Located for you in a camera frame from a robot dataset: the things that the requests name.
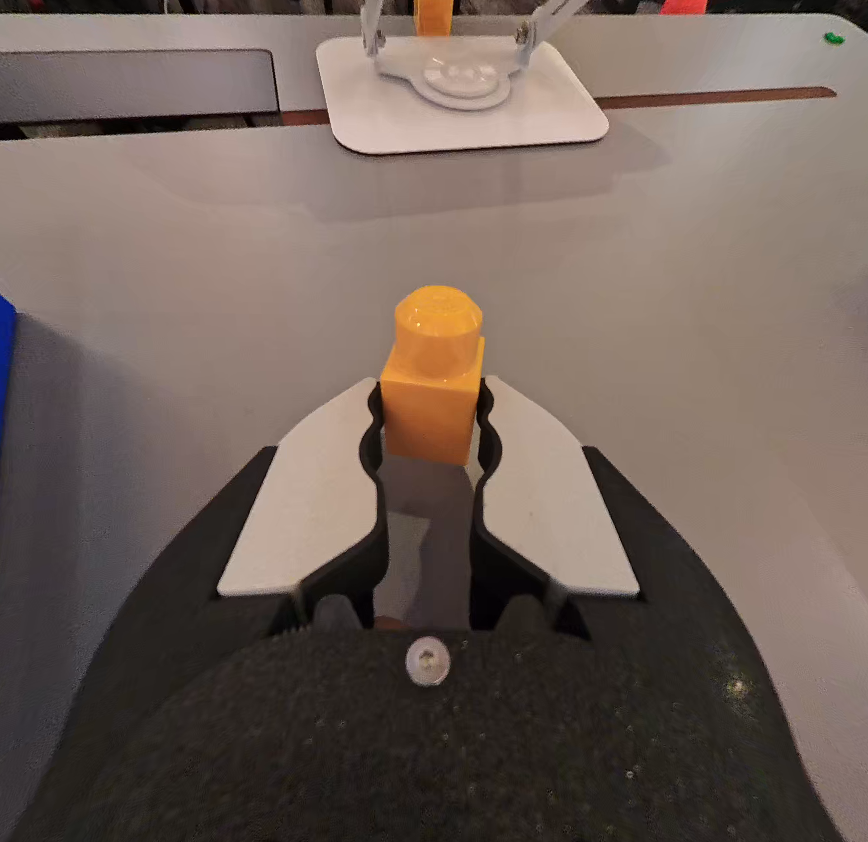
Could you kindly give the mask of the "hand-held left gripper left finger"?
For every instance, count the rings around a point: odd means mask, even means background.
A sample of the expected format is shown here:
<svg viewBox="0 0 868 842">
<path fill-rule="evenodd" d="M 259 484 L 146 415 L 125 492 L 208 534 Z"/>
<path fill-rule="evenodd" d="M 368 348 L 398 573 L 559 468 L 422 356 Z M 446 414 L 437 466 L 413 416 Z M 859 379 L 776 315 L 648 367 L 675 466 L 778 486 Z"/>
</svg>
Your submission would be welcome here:
<svg viewBox="0 0 868 842">
<path fill-rule="evenodd" d="M 371 595 L 389 565 L 379 382 L 364 378 L 278 443 L 221 597 Z"/>
</svg>

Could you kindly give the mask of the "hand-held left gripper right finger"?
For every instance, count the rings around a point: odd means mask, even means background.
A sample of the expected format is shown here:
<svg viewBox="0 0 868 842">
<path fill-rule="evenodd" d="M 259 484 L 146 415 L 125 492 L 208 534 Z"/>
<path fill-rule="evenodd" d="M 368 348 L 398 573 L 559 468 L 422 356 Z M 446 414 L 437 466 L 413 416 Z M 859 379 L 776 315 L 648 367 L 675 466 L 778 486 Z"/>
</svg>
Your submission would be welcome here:
<svg viewBox="0 0 868 842">
<path fill-rule="evenodd" d="M 640 585 L 580 441 L 496 376 L 480 389 L 472 562 L 495 588 L 635 599 Z"/>
</svg>

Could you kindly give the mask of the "yellow toy block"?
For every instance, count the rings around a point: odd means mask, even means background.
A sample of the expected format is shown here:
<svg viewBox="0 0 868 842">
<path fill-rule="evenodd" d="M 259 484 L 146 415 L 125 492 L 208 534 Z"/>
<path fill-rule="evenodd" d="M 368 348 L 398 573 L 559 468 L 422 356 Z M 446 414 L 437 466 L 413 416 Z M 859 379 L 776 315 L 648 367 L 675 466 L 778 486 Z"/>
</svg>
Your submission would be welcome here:
<svg viewBox="0 0 868 842">
<path fill-rule="evenodd" d="M 420 287 L 395 310 L 379 383 L 385 445 L 396 457 L 465 466 L 482 382 L 483 312 L 447 285 Z"/>
</svg>

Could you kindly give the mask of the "blue plastic bin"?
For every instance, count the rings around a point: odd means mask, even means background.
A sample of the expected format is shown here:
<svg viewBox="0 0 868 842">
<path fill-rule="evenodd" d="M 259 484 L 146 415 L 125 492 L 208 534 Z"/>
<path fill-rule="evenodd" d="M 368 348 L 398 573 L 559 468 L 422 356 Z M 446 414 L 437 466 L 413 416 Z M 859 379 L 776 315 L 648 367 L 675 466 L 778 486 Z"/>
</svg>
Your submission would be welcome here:
<svg viewBox="0 0 868 842">
<path fill-rule="evenodd" d="M 0 417 L 1 435 L 4 434 L 5 406 L 9 387 L 9 375 L 15 350 L 16 338 L 16 307 L 6 297 L 1 296 L 1 391 Z"/>
</svg>

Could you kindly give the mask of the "white document stand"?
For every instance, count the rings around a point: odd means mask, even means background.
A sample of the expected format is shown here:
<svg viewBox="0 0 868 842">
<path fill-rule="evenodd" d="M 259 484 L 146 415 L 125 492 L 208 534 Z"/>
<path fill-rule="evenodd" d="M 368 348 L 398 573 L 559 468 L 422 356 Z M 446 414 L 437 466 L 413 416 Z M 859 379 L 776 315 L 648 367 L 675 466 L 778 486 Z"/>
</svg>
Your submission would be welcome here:
<svg viewBox="0 0 868 842">
<path fill-rule="evenodd" d="M 503 35 L 386 37 L 385 0 L 358 36 L 317 46 L 334 138 L 365 155 L 590 143 L 609 119 L 550 36 L 590 0 L 548 0 Z"/>
</svg>

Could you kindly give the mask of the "small orange cube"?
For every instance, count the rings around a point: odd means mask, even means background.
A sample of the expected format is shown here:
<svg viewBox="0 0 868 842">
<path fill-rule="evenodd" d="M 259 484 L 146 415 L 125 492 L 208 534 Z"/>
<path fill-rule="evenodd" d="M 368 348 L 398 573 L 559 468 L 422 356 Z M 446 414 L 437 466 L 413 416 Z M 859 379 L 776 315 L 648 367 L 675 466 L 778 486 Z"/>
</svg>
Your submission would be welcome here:
<svg viewBox="0 0 868 842">
<path fill-rule="evenodd" d="M 454 0 L 413 0 L 416 34 L 423 37 L 449 36 Z"/>
</svg>

